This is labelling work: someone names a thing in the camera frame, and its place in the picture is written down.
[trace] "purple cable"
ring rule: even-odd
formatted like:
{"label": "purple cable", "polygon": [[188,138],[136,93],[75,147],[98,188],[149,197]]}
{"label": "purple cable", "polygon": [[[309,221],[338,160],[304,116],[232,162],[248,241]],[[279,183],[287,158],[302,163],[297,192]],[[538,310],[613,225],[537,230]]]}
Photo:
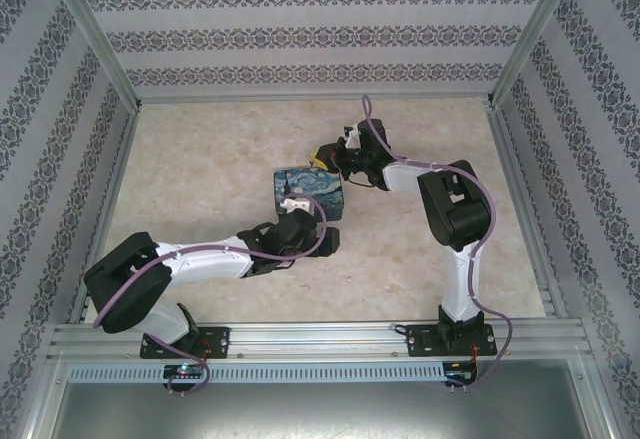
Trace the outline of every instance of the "purple cable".
{"label": "purple cable", "polygon": [[371,128],[373,135],[376,136],[376,139],[378,140],[380,145],[384,148],[385,151],[387,151],[387,153],[393,159],[403,164],[406,164],[408,166],[443,169],[445,171],[450,171],[455,174],[459,174],[465,177],[466,179],[469,179],[471,182],[473,182],[478,187],[478,189],[482,191],[484,196],[487,198],[487,202],[489,203],[489,214],[490,214],[489,228],[487,229],[487,232],[482,237],[482,239],[478,241],[478,244],[476,244],[476,246],[471,251],[471,255],[469,257],[469,271],[467,273],[467,288],[469,289],[469,296],[471,297],[471,301],[475,304],[475,306],[481,311],[486,312],[487,314],[493,314],[494,316],[498,316],[500,319],[503,319],[507,323],[508,332],[507,332],[507,338],[504,342],[504,345],[502,346],[502,349],[500,349],[500,351],[498,352],[498,355],[496,356],[491,366],[489,366],[489,368],[486,370],[486,372],[482,376],[480,376],[478,379],[476,379],[475,382],[473,382],[468,386],[468,388],[475,387],[477,384],[481,383],[490,374],[493,373],[496,366],[500,362],[500,359],[502,359],[502,357],[507,352],[507,348],[509,347],[509,344],[511,343],[511,339],[513,338],[513,323],[511,322],[511,319],[507,315],[498,311],[494,311],[493,309],[489,309],[488,307],[481,304],[480,301],[476,299],[476,294],[475,294],[475,291],[473,290],[473,269],[475,266],[476,254],[478,253],[480,248],[489,240],[489,236],[491,236],[491,234],[493,233],[493,230],[496,227],[496,204],[493,201],[493,198],[491,197],[491,193],[485,187],[485,185],[482,184],[477,177],[473,176],[472,174],[469,174],[467,171],[463,171],[462,169],[459,169],[457,167],[449,166],[446,164],[438,164],[435,162],[410,161],[410,160],[407,160],[407,158],[396,154],[391,149],[391,147],[382,139],[382,137],[376,130],[371,117],[371,114],[373,113],[373,105],[371,104],[371,99],[366,94],[362,96],[362,109],[364,110],[365,120],[369,124],[369,127]]}
{"label": "purple cable", "polygon": [[[222,245],[217,245],[217,244],[210,244],[210,245],[202,245],[202,246],[183,247],[182,249],[178,249],[177,251],[168,252],[167,254],[163,254],[162,256],[157,257],[157,258],[153,259],[152,261],[148,262],[147,264],[145,264],[144,266],[142,266],[140,269],[138,269],[137,272],[135,272],[127,280],[127,282],[125,282],[122,285],[122,287],[120,287],[120,289],[118,289],[118,291],[111,297],[111,299],[109,299],[109,301],[104,305],[104,307],[98,313],[98,316],[93,321],[93,328],[97,329],[97,328],[100,327],[100,324],[102,324],[102,321],[104,320],[105,316],[107,314],[109,314],[111,309],[113,309],[113,306],[120,300],[120,298],[124,295],[124,293],[127,292],[127,290],[138,279],[140,279],[140,277],[142,277],[143,274],[145,274],[152,267],[160,264],[163,261],[166,261],[167,259],[175,259],[178,256],[183,255],[183,254],[191,254],[191,253],[194,253],[194,252],[201,252],[201,251],[229,251],[229,252],[237,252],[237,253],[240,253],[240,254],[248,254],[248,255],[254,256],[254,257],[262,257],[263,259],[271,259],[271,260],[275,260],[275,261],[287,261],[287,262],[289,262],[289,261],[295,261],[295,260],[300,259],[302,257],[306,257],[309,254],[312,254],[316,249],[318,249],[320,247],[320,245],[322,244],[322,241],[325,238],[325,235],[327,234],[327,215],[325,214],[324,209],[322,209],[322,206],[318,203],[318,201],[316,201],[313,198],[313,196],[311,196],[310,194],[292,193],[292,194],[287,194],[286,196],[284,196],[283,199],[293,198],[293,197],[307,199],[318,210],[318,212],[320,213],[320,217],[322,218],[322,228],[320,229],[320,235],[318,236],[318,240],[307,251],[301,252],[299,254],[294,254],[294,255],[291,255],[291,256],[277,256],[277,255],[274,255],[274,254],[267,254],[265,252],[251,251],[249,249],[245,249],[245,248],[242,248],[242,247],[222,246]],[[159,338],[157,338],[155,336],[149,335],[149,337],[151,339],[153,339],[156,343],[158,343],[164,349],[167,349],[168,351],[171,351],[174,354],[178,354],[179,356],[182,356],[185,359],[190,359],[192,361],[195,361],[199,366],[201,366],[205,370],[205,373],[206,373],[205,379],[202,382],[200,382],[197,385],[195,385],[190,390],[184,391],[184,392],[180,392],[179,394],[181,396],[186,396],[186,395],[189,395],[189,394],[193,394],[194,392],[197,392],[200,389],[202,389],[209,382],[209,379],[211,378],[211,370],[209,369],[209,366],[207,365],[207,361],[206,360],[204,360],[202,358],[198,358],[198,357],[192,356],[191,354],[187,354],[186,352],[182,352],[179,349],[176,349],[175,347],[171,346],[170,344],[167,344],[166,342],[164,342],[163,340],[161,340],[161,339],[159,339]],[[173,377],[170,378],[170,380],[169,380],[169,382],[167,384],[167,389],[169,390],[170,394],[177,393],[176,391],[171,389],[171,383],[172,383],[173,379],[174,379]]]}

